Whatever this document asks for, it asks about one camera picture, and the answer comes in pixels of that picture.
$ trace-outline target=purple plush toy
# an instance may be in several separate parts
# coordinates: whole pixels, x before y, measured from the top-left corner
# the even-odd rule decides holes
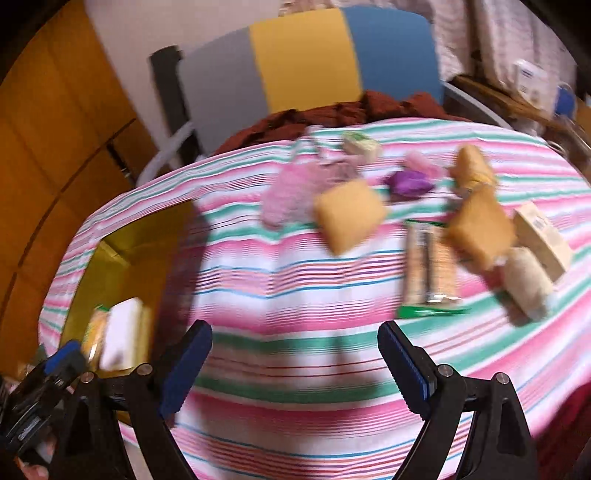
[[[390,190],[390,199],[415,200],[435,187],[427,175],[415,170],[401,170],[390,175],[386,179],[386,185]]]

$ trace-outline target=metal screw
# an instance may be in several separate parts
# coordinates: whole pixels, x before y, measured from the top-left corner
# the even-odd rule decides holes
[[[141,375],[142,377],[145,377],[146,375],[149,375],[150,373],[152,373],[152,365],[150,364],[141,364],[138,367],[138,375]]]
[[[84,372],[81,376],[80,376],[80,381],[82,383],[90,383],[92,382],[92,379],[95,377],[94,373],[92,372]]]
[[[502,383],[503,385],[507,385],[511,380],[509,379],[509,375],[504,374],[503,372],[499,372],[495,375],[496,381]]]
[[[437,367],[437,371],[444,377],[451,377],[453,375],[453,368],[447,364],[441,364]]]

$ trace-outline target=cardboard box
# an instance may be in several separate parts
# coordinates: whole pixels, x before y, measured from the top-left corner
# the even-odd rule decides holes
[[[552,282],[556,282],[573,259],[573,251],[558,229],[533,202],[515,211],[513,224],[519,243],[533,252]]]

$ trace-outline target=blue gripper pad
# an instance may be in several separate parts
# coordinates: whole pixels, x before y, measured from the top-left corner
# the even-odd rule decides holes
[[[78,340],[70,340],[46,360],[43,373],[51,375],[65,357],[76,351],[80,351],[80,342]]]
[[[431,415],[428,400],[437,388],[435,363],[392,321],[380,325],[378,349],[408,409],[426,421]]]
[[[170,369],[161,382],[160,414],[163,418],[178,412],[212,348],[211,326],[197,320],[173,348],[172,355],[161,360]]]

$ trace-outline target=wooden wall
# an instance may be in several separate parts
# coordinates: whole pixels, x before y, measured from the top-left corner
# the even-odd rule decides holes
[[[71,0],[0,85],[0,373],[37,348],[37,320],[84,219],[155,154],[86,16]]]

